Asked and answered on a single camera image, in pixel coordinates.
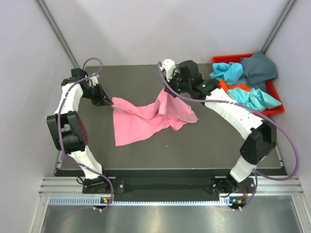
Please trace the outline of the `pink t shirt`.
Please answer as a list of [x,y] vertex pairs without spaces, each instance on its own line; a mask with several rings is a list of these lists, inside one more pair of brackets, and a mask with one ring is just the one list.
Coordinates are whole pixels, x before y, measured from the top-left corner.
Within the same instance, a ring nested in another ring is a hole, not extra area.
[[185,124],[198,121],[188,104],[172,97],[164,89],[159,92],[155,102],[145,106],[135,106],[117,97],[113,97],[112,102],[116,146],[148,139],[168,127],[178,131]]

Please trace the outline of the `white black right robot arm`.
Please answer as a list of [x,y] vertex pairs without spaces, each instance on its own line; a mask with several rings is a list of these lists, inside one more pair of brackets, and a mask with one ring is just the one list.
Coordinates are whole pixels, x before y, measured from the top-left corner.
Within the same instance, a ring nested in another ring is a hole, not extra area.
[[213,186],[214,192],[224,197],[240,191],[251,172],[275,148],[276,126],[237,106],[216,80],[203,79],[193,60],[177,65],[173,60],[165,59],[158,63],[158,68],[165,91],[173,97],[189,94],[189,101],[199,102],[219,114],[245,140],[240,148],[240,157],[227,177]]

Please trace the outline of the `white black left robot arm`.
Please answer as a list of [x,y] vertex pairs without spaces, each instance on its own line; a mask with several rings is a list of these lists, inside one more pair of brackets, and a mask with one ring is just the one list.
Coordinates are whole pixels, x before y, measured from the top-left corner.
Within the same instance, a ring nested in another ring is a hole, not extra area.
[[108,194],[112,183],[104,175],[103,166],[96,161],[88,147],[88,133],[78,115],[82,98],[89,99],[94,106],[111,106],[113,102],[98,82],[97,74],[74,68],[71,77],[61,83],[62,96],[58,108],[46,119],[55,147],[65,159],[77,164],[85,178],[77,178],[84,194]]

